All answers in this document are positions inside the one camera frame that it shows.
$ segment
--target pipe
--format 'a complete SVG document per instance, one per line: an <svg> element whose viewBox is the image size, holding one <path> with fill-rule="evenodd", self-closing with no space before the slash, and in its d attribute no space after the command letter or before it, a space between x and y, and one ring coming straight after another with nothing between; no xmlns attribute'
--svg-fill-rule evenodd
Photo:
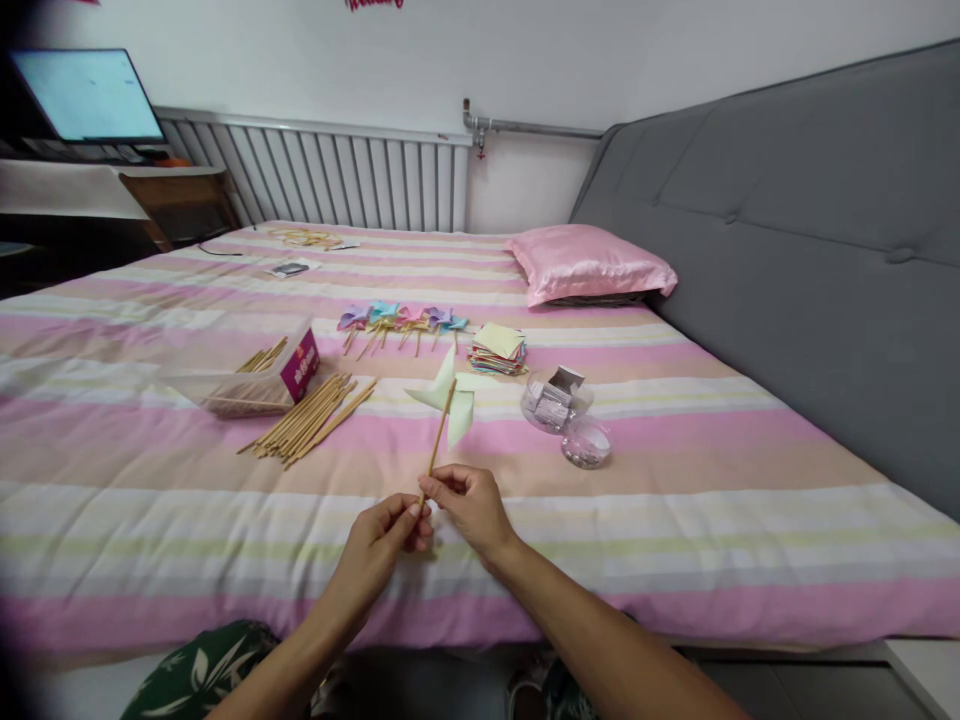
<svg viewBox="0 0 960 720"><path fill-rule="evenodd" d="M538 123L522 123L514 120L494 120L493 118L478 117L470 114L470 98L463 99L463 124L473 131L502 130L504 132L522 132L531 135L553 135L556 137L577 137L586 140L599 140L603 137L602 130L584 130L582 128L568 128L558 125L540 125Z"/></svg>

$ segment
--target bed frame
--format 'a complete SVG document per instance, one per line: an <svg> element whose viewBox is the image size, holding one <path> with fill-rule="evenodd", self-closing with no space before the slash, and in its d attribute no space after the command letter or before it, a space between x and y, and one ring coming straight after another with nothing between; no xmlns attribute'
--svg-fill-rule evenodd
<svg viewBox="0 0 960 720"><path fill-rule="evenodd" d="M571 223L656 312L960 520L960 41L610 128Z"/></svg>

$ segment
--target satin pillowcase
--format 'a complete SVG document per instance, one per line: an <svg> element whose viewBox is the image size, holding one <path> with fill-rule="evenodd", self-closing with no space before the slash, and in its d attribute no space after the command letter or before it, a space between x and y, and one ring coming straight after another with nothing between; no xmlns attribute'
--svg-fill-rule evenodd
<svg viewBox="0 0 960 720"><path fill-rule="evenodd" d="M673 292L677 273L653 253L591 225L555 225L507 240L527 273L527 305L572 295Z"/></svg>

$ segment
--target glass bowl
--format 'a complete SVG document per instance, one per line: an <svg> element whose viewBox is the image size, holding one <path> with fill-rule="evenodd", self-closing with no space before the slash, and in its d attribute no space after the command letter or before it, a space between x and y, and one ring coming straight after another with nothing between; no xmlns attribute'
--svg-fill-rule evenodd
<svg viewBox="0 0 960 720"><path fill-rule="evenodd" d="M520 400L520 409L523 411L523 416L527 419L527 422L538 430L550 435L562 435L567 423L586 414L590 406L593 405L593 390L584 382L574 392L569 408L563 408L559 405L540 407L540 392L544 383L550 380L555 372L556 368L536 370L530 373L527 378L527 386L523 390L523 398Z"/></svg>
<svg viewBox="0 0 960 720"><path fill-rule="evenodd" d="M584 470L596 470L610 454L610 429L590 415L567 422L560 443L563 456Z"/></svg>

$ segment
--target striped bedsheet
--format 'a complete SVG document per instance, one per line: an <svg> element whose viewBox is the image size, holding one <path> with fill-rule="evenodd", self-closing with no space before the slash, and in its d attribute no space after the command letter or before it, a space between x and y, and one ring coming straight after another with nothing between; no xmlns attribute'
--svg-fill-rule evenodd
<svg viewBox="0 0 960 720"><path fill-rule="evenodd" d="M533 368L586 374L613 430L579 470L523 419L523 380L477 395L439 462L491 468L520 534L583 585L673 636L833 645L960 634L960 527L646 309L529 310L502 237L328 227L356 250L285 247L266 223L0 303L2 583L7 620L57 653L185 641L252 617L286 633L330 577L356 514L416 491L452 342L341 355L346 305L452 307L523 329ZM287 280L260 270L310 257ZM289 472L237 455L271 420L217 421L156 379L224 310L308 311L322 371L381 376ZM461 337L458 364L467 369ZM352 356L357 354L355 345ZM436 516L359 645L487 645L538 632Z"/></svg>

